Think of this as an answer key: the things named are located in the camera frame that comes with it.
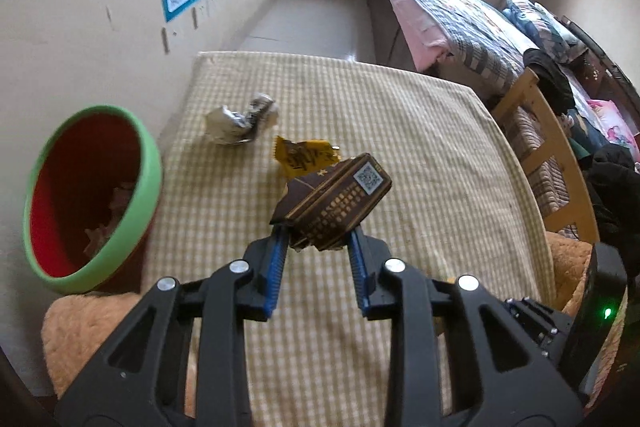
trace wooden frame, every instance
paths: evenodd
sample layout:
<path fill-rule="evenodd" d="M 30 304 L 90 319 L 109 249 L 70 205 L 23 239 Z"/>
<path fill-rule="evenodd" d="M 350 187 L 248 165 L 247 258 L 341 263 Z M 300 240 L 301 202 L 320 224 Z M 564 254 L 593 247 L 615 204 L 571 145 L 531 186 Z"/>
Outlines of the wooden frame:
<path fill-rule="evenodd" d="M 504 120 L 523 104 L 536 115 L 545 136 L 542 145 L 522 160 L 524 173 L 528 176 L 553 156 L 562 171 L 569 193 L 569 203 L 543 218 L 545 228 L 549 232 L 559 232 L 564 227 L 575 224 L 581 241 L 596 243 L 600 236 L 582 172 L 556 115 L 538 89 L 536 73 L 529 68 L 495 107 L 492 117 L 498 123 L 504 123 Z"/>

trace table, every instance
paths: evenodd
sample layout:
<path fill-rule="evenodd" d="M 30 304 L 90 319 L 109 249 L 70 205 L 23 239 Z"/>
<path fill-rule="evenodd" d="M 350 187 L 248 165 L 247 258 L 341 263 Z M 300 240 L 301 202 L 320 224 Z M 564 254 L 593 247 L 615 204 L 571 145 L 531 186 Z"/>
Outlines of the table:
<path fill-rule="evenodd" d="M 268 131 L 244 146 L 204 137 L 204 115 L 243 110 L 257 91 L 280 105 L 277 133 L 328 139 L 344 157 L 370 152 L 394 185 L 363 222 L 428 275 L 472 273 L 497 296 L 554 299 L 552 259 L 527 180 L 471 89 L 321 57 L 200 54 L 165 155 L 143 289 L 164 275 L 208 277 L 239 258 L 268 222 L 285 180 Z M 256 425 L 380 425 L 389 327 L 361 318 L 345 251 L 290 251 L 278 309 L 247 323 Z M 448 376 L 442 375 L 448 388 Z"/>

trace yellow wrapper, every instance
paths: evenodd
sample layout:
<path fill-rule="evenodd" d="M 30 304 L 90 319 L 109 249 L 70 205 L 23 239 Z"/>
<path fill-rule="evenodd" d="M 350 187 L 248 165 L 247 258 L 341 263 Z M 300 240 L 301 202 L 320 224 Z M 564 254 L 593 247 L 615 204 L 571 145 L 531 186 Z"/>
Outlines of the yellow wrapper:
<path fill-rule="evenodd" d="M 340 161 L 338 147 L 327 140 L 306 140 L 294 143 L 276 136 L 274 157 L 282 166 L 287 179 L 306 176 Z"/>

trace green rim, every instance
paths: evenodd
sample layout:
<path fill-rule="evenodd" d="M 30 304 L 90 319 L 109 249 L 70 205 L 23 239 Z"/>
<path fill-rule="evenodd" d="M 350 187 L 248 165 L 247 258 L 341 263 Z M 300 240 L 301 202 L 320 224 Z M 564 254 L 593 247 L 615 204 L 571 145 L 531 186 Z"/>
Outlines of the green rim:
<path fill-rule="evenodd" d="M 105 113 L 124 118 L 136 130 L 140 140 L 140 172 L 136 188 L 120 224 L 97 255 L 71 275 L 52 277 L 40 267 L 31 246 L 30 215 L 33 191 L 50 150 L 66 129 L 82 118 Z M 60 293 L 85 293 L 94 289 L 116 272 L 142 239 L 158 206 L 161 183 L 162 163 L 158 146 L 144 124 L 133 113 L 115 105 L 94 105 L 76 113 L 49 138 L 31 170 L 22 215 L 22 240 L 31 269 L 47 285 Z"/>

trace pink bed sheet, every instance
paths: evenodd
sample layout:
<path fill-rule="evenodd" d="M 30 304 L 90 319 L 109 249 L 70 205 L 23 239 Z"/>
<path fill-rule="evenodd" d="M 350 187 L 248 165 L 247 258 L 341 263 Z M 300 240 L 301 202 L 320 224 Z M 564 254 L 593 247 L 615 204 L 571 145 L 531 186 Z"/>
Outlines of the pink bed sheet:
<path fill-rule="evenodd" d="M 414 0 L 390 0 L 417 71 L 449 55 L 449 43 L 436 21 Z"/>

